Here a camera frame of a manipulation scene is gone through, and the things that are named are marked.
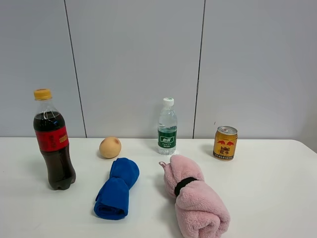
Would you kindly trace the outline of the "water bottle green label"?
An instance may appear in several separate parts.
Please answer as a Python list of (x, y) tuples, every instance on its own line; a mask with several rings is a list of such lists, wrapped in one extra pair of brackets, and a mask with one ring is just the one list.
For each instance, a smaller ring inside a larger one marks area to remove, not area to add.
[(164, 98), (163, 108), (158, 119), (158, 152), (172, 155), (176, 150), (177, 116), (174, 110), (174, 99)]

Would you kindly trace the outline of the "gold energy drink can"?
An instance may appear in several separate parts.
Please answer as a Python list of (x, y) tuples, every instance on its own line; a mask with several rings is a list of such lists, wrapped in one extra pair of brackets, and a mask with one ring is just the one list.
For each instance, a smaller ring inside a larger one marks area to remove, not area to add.
[(215, 133), (213, 156), (223, 161), (231, 161), (235, 155), (238, 131), (231, 126), (219, 126)]

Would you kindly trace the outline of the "black band on pink towel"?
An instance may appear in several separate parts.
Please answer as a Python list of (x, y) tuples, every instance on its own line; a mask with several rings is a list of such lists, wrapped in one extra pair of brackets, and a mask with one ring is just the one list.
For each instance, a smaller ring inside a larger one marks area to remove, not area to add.
[(193, 181), (197, 181), (197, 179), (194, 177), (188, 177), (178, 182), (174, 189), (175, 196), (177, 197), (180, 194), (180, 190)]

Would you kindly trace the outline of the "yellowish peach fruit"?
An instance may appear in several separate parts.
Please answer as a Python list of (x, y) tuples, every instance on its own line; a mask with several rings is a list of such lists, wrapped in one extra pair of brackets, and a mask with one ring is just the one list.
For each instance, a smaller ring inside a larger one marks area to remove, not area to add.
[(116, 137), (105, 138), (99, 146), (99, 153), (106, 159), (117, 157), (121, 152), (121, 142)]

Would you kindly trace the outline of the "blue towel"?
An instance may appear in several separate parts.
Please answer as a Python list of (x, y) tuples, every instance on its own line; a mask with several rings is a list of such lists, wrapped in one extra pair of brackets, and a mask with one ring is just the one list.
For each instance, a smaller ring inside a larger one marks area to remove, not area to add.
[(101, 187), (94, 205), (94, 213), (106, 220), (121, 220), (128, 215), (129, 190), (136, 183), (140, 171), (137, 164), (127, 158), (116, 159), (109, 179)]

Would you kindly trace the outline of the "rolled pink fluffy towel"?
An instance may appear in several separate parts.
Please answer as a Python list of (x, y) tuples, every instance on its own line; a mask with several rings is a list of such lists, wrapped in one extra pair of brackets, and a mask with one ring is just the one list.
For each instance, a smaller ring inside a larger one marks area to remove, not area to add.
[[(227, 232), (230, 215), (219, 195), (205, 183), (199, 165), (182, 155), (172, 155), (170, 162), (159, 162), (164, 169), (167, 193), (175, 198), (175, 213), (185, 238), (219, 238)], [(181, 180), (194, 177), (176, 197), (174, 189)]]

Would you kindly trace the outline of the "cola bottle yellow cap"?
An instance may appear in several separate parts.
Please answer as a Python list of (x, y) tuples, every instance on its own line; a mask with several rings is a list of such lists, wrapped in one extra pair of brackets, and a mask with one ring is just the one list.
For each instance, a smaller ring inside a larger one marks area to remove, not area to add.
[(37, 89), (34, 98), (39, 110), (33, 128), (40, 152), (46, 162), (48, 182), (54, 190), (66, 190), (75, 183), (76, 172), (69, 153), (65, 120), (52, 102), (50, 89)]

